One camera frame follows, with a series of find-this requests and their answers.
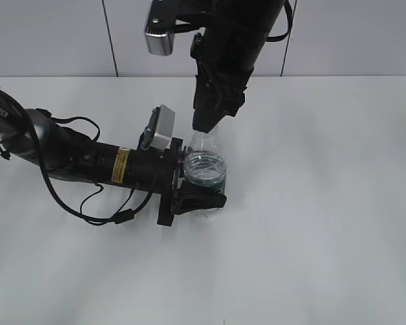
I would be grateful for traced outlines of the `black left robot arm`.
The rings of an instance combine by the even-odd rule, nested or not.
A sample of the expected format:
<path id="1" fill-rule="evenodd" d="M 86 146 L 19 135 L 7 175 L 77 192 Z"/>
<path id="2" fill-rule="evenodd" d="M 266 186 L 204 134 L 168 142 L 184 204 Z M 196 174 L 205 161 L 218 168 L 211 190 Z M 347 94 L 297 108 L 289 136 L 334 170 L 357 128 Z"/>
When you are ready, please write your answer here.
<path id="1" fill-rule="evenodd" d="M 90 183 L 160 196 L 158 223 L 170 226 L 177 215 L 221 208 L 226 195 L 185 179 L 182 140 L 173 137 L 175 113 L 167 106 L 152 111 L 136 149 L 101 143 L 70 128 L 70 120 L 41 108 L 23 108 L 0 88 L 0 155 L 18 156 L 41 170 L 49 193 L 52 180 Z"/>

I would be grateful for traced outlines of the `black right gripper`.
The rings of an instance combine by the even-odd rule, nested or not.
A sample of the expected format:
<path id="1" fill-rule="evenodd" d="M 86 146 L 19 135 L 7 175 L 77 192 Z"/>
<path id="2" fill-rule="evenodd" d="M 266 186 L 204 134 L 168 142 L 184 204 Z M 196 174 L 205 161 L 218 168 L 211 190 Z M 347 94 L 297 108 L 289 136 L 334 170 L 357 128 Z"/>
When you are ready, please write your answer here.
<path id="1" fill-rule="evenodd" d="M 196 31 L 192 128 L 210 133 L 244 105 L 255 62 L 269 38 L 268 1 L 180 1 L 176 31 Z"/>

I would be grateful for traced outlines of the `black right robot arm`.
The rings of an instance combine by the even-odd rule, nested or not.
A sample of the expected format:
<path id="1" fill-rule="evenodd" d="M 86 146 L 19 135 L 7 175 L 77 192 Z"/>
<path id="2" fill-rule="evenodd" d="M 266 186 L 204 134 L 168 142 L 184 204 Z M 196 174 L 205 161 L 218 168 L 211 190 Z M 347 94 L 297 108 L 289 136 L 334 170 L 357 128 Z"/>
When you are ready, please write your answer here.
<path id="1" fill-rule="evenodd" d="M 192 127 L 208 133 L 244 105 L 245 90 L 263 46 L 289 34 L 271 35 L 280 12 L 293 25 L 288 1 L 182 1 L 176 33 L 195 33 L 196 61 Z"/>

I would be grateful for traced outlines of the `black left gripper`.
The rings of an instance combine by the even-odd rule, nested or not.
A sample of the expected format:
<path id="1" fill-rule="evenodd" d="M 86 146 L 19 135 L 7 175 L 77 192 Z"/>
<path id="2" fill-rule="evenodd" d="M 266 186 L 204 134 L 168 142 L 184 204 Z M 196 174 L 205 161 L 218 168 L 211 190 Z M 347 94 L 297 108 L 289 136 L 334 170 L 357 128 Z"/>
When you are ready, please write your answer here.
<path id="1" fill-rule="evenodd" d="M 127 161 L 127 187 L 160 195 L 158 225 L 171 226 L 174 220 L 174 191 L 182 158 L 183 140 L 172 138 L 170 146 L 162 151 L 131 150 Z M 194 149 L 185 146 L 183 158 Z M 212 186 L 202 186 L 184 180 L 175 199 L 175 214 L 220 209 L 225 206 L 225 180 Z"/>

